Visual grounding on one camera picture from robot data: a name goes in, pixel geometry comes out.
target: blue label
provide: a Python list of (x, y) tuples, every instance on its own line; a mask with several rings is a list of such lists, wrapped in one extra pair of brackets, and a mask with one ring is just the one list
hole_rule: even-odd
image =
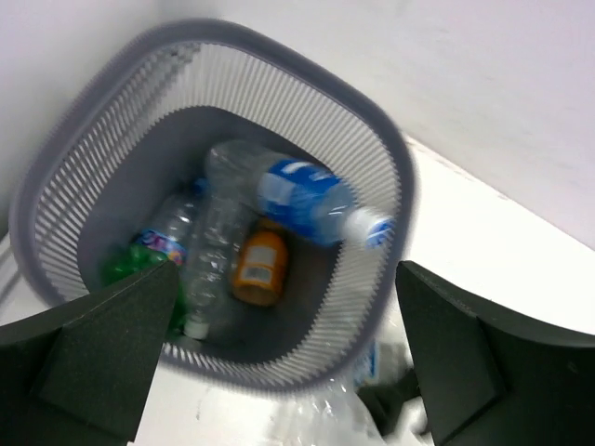
[(167, 238), (156, 230), (144, 230), (136, 239), (137, 244), (142, 244), (153, 251), (164, 253), (176, 265), (181, 266), (186, 260), (186, 250), (177, 242)]
[(258, 183), (258, 206), (273, 221), (316, 243), (316, 208), (340, 179), (317, 165), (295, 159), (275, 164)]
[(378, 359), (378, 345), (375, 341), (353, 366), (353, 384), (356, 387), (374, 384), (377, 381)]

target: bottle cap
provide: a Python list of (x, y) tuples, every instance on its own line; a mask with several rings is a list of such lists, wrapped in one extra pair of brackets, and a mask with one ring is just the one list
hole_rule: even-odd
[(208, 192), (208, 181), (206, 178), (196, 178), (192, 183), (192, 192), (196, 195)]
[(203, 340), (208, 334), (208, 323), (197, 321), (190, 316), (184, 323), (184, 334), (192, 339)]
[(369, 207), (354, 210), (343, 227), (343, 237), (363, 249), (375, 249), (389, 238), (394, 219)]

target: white bottle cap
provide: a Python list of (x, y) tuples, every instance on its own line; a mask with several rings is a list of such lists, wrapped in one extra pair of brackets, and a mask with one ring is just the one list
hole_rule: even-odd
[(343, 237), (363, 249), (374, 249), (387, 240), (393, 226), (392, 217), (384, 216), (369, 207), (361, 207), (347, 217)]
[(184, 334), (192, 339), (203, 340), (208, 334), (208, 323), (197, 321), (193, 316), (190, 316), (184, 323)]

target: green bottle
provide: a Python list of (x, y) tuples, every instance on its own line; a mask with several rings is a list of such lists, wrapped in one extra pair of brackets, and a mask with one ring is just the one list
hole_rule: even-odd
[[(101, 282), (104, 286), (121, 281), (135, 272), (168, 260), (167, 254), (153, 251), (147, 246), (132, 243), (124, 252), (112, 256), (101, 269)], [(178, 299), (169, 322), (170, 330), (181, 329), (186, 315), (186, 304), (181, 285), (178, 288)]]
[[(164, 260), (171, 260), (181, 267), (186, 260), (187, 241), (192, 232), (197, 230), (195, 222), (200, 216), (207, 189), (206, 181), (198, 178), (191, 190), (168, 197), (134, 243), (123, 253), (110, 258), (103, 266), (103, 283), (107, 285), (120, 281)], [(186, 307), (180, 286), (170, 329), (176, 330), (183, 326)]]

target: gray mesh trash can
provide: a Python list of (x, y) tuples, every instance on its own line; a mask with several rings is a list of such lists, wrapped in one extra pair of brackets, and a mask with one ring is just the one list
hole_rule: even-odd
[(23, 179), (12, 246), (50, 305), (96, 290), (101, 262), (200, 172), (209, 147), (231, 138), (325, 164), (349, 181), (359, 204), (397, 221), (374, 252), (294, 243), (283, 301), (268, 310), (238, 304), (229, 330), (241, 342), (164, 343), (166, 361), (203, 377), (298, 391), (342, 370), (374, 335), (403, 253), (414, 176), (402, 138), (375, 104), (270, 39), (193, 20), (129, 44), (75, 101)]

